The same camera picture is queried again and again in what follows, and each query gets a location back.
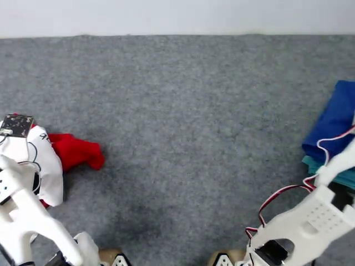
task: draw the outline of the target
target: red cloth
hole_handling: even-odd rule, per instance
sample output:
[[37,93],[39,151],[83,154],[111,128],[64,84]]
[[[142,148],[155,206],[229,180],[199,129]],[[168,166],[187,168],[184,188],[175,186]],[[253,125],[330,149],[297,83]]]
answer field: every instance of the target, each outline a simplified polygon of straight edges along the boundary
[[98,143],[76,139],[71,134],[48,134],[55,153],[62,161],[63,172],[86,162],[99,170],[104,164],[104,156]]

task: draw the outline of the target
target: floor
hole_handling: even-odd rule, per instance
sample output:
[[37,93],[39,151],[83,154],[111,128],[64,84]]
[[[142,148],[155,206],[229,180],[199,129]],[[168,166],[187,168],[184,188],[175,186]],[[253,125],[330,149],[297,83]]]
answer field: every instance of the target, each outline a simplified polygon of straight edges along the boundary
[[[0,114],[101,144],[104,168],[66,173],[65,203],[50,210],[72,235],[135,266],[205,265],[243,248],[260,204],[306,176],[301,141],[337,80],[354,79],[354,58],[355,36],[0,40]],[[285,193],[266,219],[304,196]],[[317,265],[353,265],[354,237]],[[33,244],[37,265],[55,251]]]

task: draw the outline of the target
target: white plastic bracket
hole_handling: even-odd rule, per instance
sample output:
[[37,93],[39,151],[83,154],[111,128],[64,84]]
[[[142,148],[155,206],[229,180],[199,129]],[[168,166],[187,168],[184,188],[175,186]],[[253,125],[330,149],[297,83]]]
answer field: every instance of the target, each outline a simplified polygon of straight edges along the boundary
[[355,227],[355,209],[346,205],[340,211],[332,204],[333,198],[334,192],[320,185],[295,208],[274,217],[252,237],[244,260],[249,261],[251,254],[255,266],[267,266],[255,251],[277,239],[288,239],[295,245],[284,266],[305,265],[318,258],[334,240]]

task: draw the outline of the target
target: white t-shirt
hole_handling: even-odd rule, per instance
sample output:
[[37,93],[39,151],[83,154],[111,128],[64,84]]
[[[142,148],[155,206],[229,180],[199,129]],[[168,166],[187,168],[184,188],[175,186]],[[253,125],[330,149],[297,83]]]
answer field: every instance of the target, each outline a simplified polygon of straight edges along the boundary
[[63,170],[60,158],[52,148],[48,134],[43,127],[33,127],[27,136],[28,161],[35,161],[41,167],[41,184],[38,197],[51,206],[63,202]]

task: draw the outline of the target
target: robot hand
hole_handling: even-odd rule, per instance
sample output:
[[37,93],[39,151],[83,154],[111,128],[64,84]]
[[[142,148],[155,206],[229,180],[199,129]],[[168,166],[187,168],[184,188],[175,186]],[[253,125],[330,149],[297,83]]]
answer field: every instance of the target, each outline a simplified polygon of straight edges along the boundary
[[54,241],[68,263],[83,265],[75,240],[32,192],[35,168],[0,155],[0,170],[0,244],[9,263],[34,265],[30,238],[38,233]]

